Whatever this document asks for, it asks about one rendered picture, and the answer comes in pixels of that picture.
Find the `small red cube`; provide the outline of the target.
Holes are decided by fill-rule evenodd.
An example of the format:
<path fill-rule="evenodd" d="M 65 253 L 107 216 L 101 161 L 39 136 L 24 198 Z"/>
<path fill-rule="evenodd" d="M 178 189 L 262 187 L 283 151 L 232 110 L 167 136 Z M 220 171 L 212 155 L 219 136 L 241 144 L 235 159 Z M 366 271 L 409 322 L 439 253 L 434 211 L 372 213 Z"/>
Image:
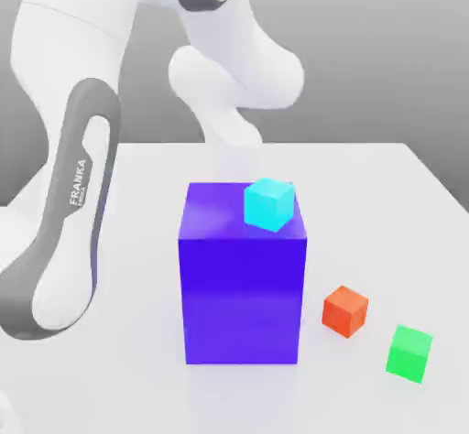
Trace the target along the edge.
<path fill-rule="evenodd" d="M 340 286 L 323 302 L 322 324 L 350 338 L 365 324 L 368 303 L 368 298 Z"/>

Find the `small green cube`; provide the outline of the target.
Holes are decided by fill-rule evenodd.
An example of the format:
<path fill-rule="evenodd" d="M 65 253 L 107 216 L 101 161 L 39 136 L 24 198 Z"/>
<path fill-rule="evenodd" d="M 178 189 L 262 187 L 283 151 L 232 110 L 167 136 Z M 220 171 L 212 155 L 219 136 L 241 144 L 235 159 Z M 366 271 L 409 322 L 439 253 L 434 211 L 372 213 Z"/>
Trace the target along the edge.
<path fill-rule="evenodd" d="M 398 325 L 390 344 L 386 371 L 420 384 L 431 350 L 432 336 Z"/>

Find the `small cyan cube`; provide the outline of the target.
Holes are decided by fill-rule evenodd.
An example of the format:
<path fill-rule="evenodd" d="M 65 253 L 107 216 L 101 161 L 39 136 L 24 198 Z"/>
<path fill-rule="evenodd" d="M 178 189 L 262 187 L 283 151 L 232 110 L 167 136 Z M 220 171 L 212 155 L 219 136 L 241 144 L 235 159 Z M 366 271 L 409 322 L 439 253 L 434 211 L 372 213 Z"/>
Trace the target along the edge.
<path fill-rule="evenodd" d="M 292 183 L 263 178 L 244 190 L 244 222 L 278 232 L 294 214 L 295 188 Z"/>

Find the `large blue box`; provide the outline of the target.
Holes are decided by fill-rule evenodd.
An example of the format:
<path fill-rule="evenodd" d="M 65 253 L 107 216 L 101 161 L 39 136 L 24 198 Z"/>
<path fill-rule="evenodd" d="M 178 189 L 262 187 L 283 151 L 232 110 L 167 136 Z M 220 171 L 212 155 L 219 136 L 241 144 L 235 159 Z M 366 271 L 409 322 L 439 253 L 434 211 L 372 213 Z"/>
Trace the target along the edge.
<path fill-rule="evenodd" d="M 307 255 L 299 208 L 277 232 L 244 221 L 244 183 L 190 183 L 178 238 L 188 364 L 295 364 Z"/>

